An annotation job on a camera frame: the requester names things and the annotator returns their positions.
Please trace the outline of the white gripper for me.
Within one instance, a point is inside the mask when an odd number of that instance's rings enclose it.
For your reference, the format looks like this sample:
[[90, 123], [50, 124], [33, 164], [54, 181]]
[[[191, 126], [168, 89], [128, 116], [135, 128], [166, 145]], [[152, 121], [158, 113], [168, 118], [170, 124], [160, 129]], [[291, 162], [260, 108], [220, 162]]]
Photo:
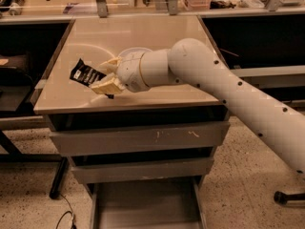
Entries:
[[130, 52], [123, 58], [115, 57], [101, 63], [97, 70], [107, 75], [92, 83], [90, 88], [96, 94], [121, 94], [125, 87], [133, 93], [148, 91], [150, 87], [144, 82], [140, 71], [144, 54], [143, 51]]

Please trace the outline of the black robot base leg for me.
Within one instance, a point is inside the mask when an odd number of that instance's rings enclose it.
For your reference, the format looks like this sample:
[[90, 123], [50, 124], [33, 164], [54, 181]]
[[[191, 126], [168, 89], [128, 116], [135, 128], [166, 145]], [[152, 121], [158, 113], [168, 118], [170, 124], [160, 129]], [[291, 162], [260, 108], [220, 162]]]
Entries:
[[298, 201], [302, 201], [302, 202], [305, 201], [305, 193], [285, 194], [285, 193], [280, 192], [280, 191], [276, 191], [274, 193], [274, 202], [279, 204], [279, 205], [286, 206], [290, 202], [298, 202]]

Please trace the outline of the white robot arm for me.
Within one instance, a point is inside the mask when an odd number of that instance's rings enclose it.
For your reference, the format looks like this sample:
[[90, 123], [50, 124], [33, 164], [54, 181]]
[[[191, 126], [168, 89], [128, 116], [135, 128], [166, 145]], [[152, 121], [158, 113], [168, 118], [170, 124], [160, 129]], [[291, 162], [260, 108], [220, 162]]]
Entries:
[[169, 49], [113, 58], [102, 69], [106, 76], [90, 85], [98, 94], [189, 84], [212, 95], [291, 168], [305, 173], [305, 115], [233, 74], [205, 43], [185, 38]]

